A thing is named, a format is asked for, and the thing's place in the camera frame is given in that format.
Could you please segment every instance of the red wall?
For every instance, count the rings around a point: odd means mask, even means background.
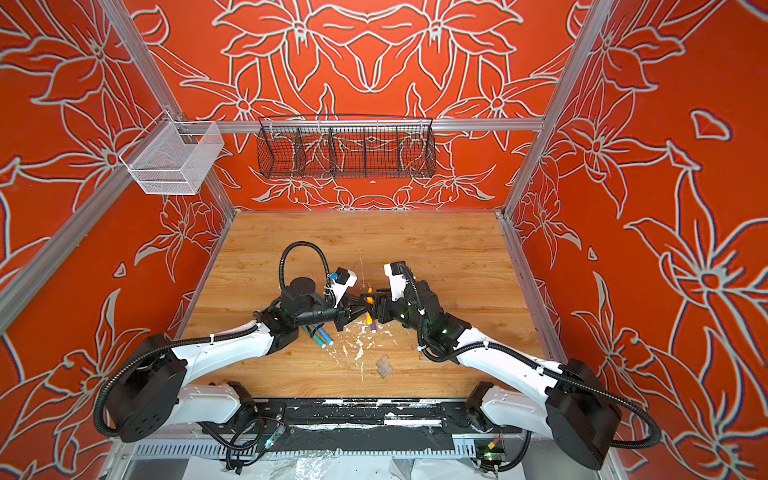
[[[589,5],[339,0],[313,2],[310,11],[306,2],[230,4],[126,1],[190,119],[542,115]],[[217,162],[217,173],[243,210],[493,208],[504,203],[532,138],[440,136],[437,177],[372,183],[267,180],[257,173],[253,136],[228,135],[232,155]]]
[[[160,111],[95,0],[0,5],[0,288],[104,182]],[[146,335],[173,335],[224,226],[132,184],[0,343],[0,478],[94,478],[89,418]]]
[[[515,212],[565,352],[664,430],[631,478],[768,472],[766,22],[618,2]]]

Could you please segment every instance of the wood grain surface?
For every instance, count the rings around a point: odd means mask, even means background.
[[[297,240],[323,249],[331,271],[343,266],[356,272],[352,293],[388,287],[384,264],[404,260],[417,280],[429,282],[446,311],[500,342],[542,356],[493,213],[237,214],[184,338],[245,323],[278,297],[280,254]],[[297,276],[323,284],[323,267],[313,250],[291,252],[286,283]],[[236,380],[254,396],[461,397],[490,379],[451,362],[420,359],[415,332],[397,322],[379,326],[376,333],[362,319],[343,333],[332,324],[326,331],[334,338],[327,349],[301,333],[278,353],[219,369],[197,383]],[[393,370],[386,379],[376,366],[383,356]]]

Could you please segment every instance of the scratched table surface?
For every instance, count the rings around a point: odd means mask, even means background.
[[[234,328],[269,305],[280,295],[280,254],[297,240],[323,249],[331,271],[343,266],[356,272],[352,293],[388,287],[384,264],[404,260],[417,280],[429,282],[446,311],[500,342],[542,357],[493,213],[239,213],[183,337]],[[289,255],[286,283],[297,276],[323,285],[323,267],[313,250],[298,247]],[[327,349],[301,332],[278,353],[235,363],[197,383],[236,380],[254,396],[463,397],[478,382],[493,380],[452,362],[420,358],[413,330],[391,322],[372,333],[363,318],[341,333],[326,324],[334,340]],[[376,366],[383,356],[392,368],[387,378]]]

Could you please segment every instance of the white mesh basket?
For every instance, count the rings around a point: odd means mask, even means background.
[[[195,195],[224,147],[216,122],[196,144],[184,143],[173,122],[157,128],[149,145],[125,166],[146,194]]]

